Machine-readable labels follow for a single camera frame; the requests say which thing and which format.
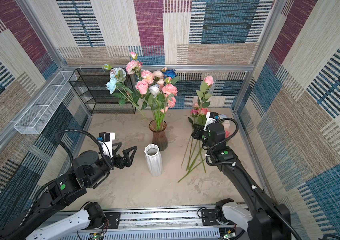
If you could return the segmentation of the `white ribbed ceramic vase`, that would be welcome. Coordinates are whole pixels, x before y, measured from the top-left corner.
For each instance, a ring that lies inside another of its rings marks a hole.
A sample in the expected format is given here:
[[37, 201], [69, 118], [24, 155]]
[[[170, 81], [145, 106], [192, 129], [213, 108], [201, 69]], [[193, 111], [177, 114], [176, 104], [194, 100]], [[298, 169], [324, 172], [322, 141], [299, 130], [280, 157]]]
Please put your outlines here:
[[163, 173], [163, 161], [160, 148], [155, 144], [145, 147], [145, 157], [152, 176], [158, 177]]

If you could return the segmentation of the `pink ribbed glass vase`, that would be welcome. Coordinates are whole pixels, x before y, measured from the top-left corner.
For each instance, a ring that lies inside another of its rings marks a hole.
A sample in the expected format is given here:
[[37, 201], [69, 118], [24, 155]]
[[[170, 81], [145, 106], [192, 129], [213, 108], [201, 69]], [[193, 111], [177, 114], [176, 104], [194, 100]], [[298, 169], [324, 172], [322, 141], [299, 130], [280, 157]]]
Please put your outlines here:
[[150, 130], [153, 133], [153, 144], [157, 145], [161, 151], [164, 151], [168, 147], [168, 139], [166, 136], [167, 123], [162, 121], [161, 127], [157, 129], [157, 122], [152, 120], [149, 125]]

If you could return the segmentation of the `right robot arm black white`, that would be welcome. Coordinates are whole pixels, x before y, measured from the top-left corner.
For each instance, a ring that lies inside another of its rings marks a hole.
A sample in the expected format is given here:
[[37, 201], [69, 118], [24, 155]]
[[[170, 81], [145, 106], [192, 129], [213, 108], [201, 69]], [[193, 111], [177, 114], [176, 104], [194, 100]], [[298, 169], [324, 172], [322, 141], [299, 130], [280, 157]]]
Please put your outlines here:
[[301, 237], [291, 225], [291, 214], [284, 204], [276, 203], [245, 170], [237, 154], [227, 145], [238, 132], [232, 118], [206, 115], [204, 126], [193, 128], [192, 137], [202, 142], [207, 165], [217, 167], [235, 186], [247, 209], [226, 199], [215, 205], [220, 225], [235, 223], [251, 240], [290, 240]]

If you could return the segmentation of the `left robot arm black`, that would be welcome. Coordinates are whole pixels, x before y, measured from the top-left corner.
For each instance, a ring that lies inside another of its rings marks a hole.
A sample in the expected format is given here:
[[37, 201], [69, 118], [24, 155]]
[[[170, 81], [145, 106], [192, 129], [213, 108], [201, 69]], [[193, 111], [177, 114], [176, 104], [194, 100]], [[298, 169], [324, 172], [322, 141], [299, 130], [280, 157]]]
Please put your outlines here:
[[71, 166], [61, 176], [44, 184], [36, 193], [30, 207], [16, 219], [0, 229], [0, 240], [25, 240], [51, 216], [86, 194], [87, 189], [97, 188], [115, 168], [130, 167], [138, 150], [133, 146], [118, 154], [121, 143], [113, 143], [112, 133], [100, 133], [95, 138], [84, 130], [74, 130], [89, 137], [98, 151], [85, 151], [77, 158], [62, 142], [61, 137], [71, 130], [56, 133], [56, 141], [68, 153]]

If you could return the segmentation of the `blue rose stem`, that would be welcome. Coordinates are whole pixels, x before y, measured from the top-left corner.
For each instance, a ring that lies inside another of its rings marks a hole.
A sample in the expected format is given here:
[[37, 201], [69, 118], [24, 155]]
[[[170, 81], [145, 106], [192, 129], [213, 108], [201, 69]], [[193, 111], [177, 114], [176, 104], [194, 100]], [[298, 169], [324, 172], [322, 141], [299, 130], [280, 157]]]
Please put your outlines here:
[[166, 70], [166, 71], [164, 71], [164, 77], [166, 78], [166, 77], [172, 77], [173, 79], [175, 79], [175, 78], [177, 78], [177, 80], [173, 80], [172, 81], [172, 83], [174, 84], [174, 85], [176, 85], [176, 83], [177, 83], [177, 81], [179, 80], [179, 77], [177, 76], [177, 74], [176, 74], [176, 71], [175, 70]]

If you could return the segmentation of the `pink carnation spray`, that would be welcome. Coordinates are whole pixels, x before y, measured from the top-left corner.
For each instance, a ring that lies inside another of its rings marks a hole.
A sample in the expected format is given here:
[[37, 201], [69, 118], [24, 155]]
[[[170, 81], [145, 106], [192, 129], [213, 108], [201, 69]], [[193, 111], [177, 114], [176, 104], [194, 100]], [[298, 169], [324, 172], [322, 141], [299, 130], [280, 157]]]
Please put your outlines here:
[[165, 78], [165, 85], [162, 88], [162, 92], [160, 95], [161, 100], [161, 109], [168, 106], [169, 109], [172, 109], [176, 105], [176, 99], [178, 89], [177, 87], [172, 83], [173, 80], [177, 80], [177, 78], [173, 79], [172, 77], [166, 77]]

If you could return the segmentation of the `white single rose stem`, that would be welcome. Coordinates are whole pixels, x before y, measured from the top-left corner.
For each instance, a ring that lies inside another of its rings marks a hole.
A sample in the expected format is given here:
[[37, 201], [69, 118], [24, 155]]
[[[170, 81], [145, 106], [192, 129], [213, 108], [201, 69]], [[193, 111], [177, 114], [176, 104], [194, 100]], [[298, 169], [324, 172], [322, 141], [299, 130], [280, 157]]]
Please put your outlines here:
[[160, 127], [161, 127], [161, 118], [160, 118], [161, 115], [160, 115], [160, 112], [159, 112], [156, 97], [160, 93], [160, 88], [159, 88], [158, 85], [154, 85], [154, 86], [151, 86], [149, 88], [149, 91], [151, 93], [151, 96], [149, 97], [149, 104], [150, 104], [150, 107], [151, 107], [151, 110], [153, 112], [153, 116], [154, 116], [154, 119], [155, 119], [156, 131], [159, 131]]

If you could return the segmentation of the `cream white rose stem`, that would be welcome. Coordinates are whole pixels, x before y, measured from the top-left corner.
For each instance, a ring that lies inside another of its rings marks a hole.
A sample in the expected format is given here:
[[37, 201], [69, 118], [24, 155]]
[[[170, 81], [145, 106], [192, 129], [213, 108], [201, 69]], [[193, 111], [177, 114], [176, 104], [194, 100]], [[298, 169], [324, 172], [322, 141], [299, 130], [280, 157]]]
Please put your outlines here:
[[159, 79], [157, 81], [157, 85], [160, 87], [160, 88], [163, 88], [164, 85], [165, 85], [165, 79]]

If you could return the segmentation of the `pink rose tall stem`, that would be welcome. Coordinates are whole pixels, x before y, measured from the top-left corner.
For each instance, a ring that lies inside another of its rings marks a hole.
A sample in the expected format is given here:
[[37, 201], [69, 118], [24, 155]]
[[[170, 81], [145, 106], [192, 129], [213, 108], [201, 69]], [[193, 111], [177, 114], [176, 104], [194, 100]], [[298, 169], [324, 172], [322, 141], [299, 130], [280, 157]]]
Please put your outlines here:
[[214, 79], [212, 76], [207, 76], [203, 79], [200, 85], [200, 89], [196, 91], [197, 93], [197, 103], [194, 105], [194, 120], [197, 125], [204, 126], [206, 123], [206, 115], [208, 112], [208, 107], [210, 105], [210, 98], [212, 94], [209, 92], [210, 88], [214, 84]]

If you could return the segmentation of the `pink tulip stem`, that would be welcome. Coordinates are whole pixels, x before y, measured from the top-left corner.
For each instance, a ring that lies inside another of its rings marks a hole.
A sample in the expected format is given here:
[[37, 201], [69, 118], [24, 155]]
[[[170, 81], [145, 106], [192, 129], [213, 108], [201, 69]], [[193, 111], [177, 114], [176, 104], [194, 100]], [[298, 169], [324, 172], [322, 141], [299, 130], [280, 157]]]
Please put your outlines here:
[[166, 113], [168, 111], [169, 107], [166, 106], [160, 110], [160, 120], [159, 120], [159, 130], [161, 131], [164, 128], [164, 120], [166, 117]]

